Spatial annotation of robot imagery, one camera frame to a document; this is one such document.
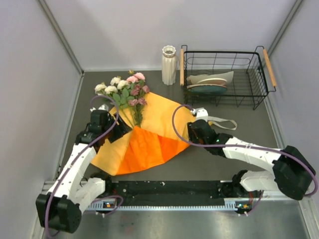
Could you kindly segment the dusty mauve rose stem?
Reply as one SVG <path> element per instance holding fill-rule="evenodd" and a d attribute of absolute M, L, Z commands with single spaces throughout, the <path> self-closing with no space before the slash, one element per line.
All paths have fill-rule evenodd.
<path fill-rule="evenodd" d="M 133 83 L 130 87 L 130 95 L 128 97 L 128 105 L 131 116 L 134 121 L 134 125 L 141 127 L 143 121 L 143 109 L 146 106 L 146 94 L 150 92 L 147 85 L 141 85 L 140 83 Z"/>

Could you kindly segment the white rose stem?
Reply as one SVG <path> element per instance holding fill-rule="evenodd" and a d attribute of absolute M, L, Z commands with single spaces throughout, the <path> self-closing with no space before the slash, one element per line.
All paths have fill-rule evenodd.
<path fill-rule="evenodd" d="M 111 97 L 119 107 L 122 116 L 128 121 L 129 126 L 133 127 L 134 123 L 130 117 L 126 114 L 126 109 L 129 108 L 128 97 L 130 95 L 128 90 L 129 83 L 126 80 L 120 80 L 118 82 L 112 82 L 109 86 L 105 83 L 97 84 L 95 87 L 95 93 L 99 96 L 104 95 Z"/>
<path fill-rule="evenodd" d="M 125 109 L 130 111 L 132 119 L 126 118 L 131 126 L 141 126 L 140 99 L 142 98 L 142 88 L 139 79 L 136 76 L 130 76 L 126 80 L 122 80 L 121 77 L 114 77 L 109 89 L 105 89 L 105 92 L 107 91 L 107 94 L 113 98 L 124 114 Z"/>

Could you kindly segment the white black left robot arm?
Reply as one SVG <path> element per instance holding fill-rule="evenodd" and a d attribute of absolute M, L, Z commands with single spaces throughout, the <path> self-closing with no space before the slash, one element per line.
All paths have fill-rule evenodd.
<path fill-rule="evenodd" d="M 103 108 L 91 110 L 90 121 L 75 138 L 71 155 L 57 180 L 45 194 L 36 199 L 40 225 L 46 230 L 74 233 L 85 210 L 98 197 L 109 197 L 113 185 L 99 177 L 81 180 L 105 141 L 113 143 L 132 130 L 118 112 Z"/>

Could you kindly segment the orange wrapping paper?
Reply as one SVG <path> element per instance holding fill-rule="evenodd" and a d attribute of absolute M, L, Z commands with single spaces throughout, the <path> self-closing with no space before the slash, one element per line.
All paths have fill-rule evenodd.
<path fill-rule="evenodd" d="M 154 93 L 146 95 L 141 127 L 113 143 L 100 147 L 92 164 L 112 176 L 136 173 L 159 166 L 188 148 L 178 136 L 188 139 L 187 123 L 194 122 L 185 107 Z"/>

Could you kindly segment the white printed ribbon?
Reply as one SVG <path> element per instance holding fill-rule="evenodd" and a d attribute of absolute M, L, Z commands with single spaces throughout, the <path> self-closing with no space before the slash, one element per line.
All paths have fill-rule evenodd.
<path fill-rule="evenodd" d="M 236 130 L 237 129 L 237 123 L 234 120 L 230 119 L 222 119 L 217 117 L 208 117 L 208 122 L 210 125 L 214 125 L 221 129 L 226 130 Z"/>

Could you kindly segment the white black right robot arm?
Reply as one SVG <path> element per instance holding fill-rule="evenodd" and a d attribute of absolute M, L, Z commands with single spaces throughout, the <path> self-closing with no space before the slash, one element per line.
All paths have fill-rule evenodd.
<path fill-rule="evenodd" d="M 313 181 L 316 171 L 293 146 L 284 149 L 261 147 L 244 142 L 230 134 L 216 133 L 208 122 L 196 120 L 187 124 L 191 143 L 198 143 L 212 155 L 235 159 L 260 167 L 262 171 L 242 170 L 232 185 L 238 197 L 252 191 L 280 191 L 301 200 Z"/>

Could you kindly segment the pink rose stem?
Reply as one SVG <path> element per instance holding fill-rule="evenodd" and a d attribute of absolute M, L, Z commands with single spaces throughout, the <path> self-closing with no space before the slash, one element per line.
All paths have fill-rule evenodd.
<path fill-rule="evenodd" d="M 129 83 L 128 90 L 130 96 L 133 96 L 137 99 L 144 97 L 146 94 L 145 86 L 146 86 L 146 78 L 143 73 L 141 72 L 129 72 L 130 76 L 126 79 Z"/>

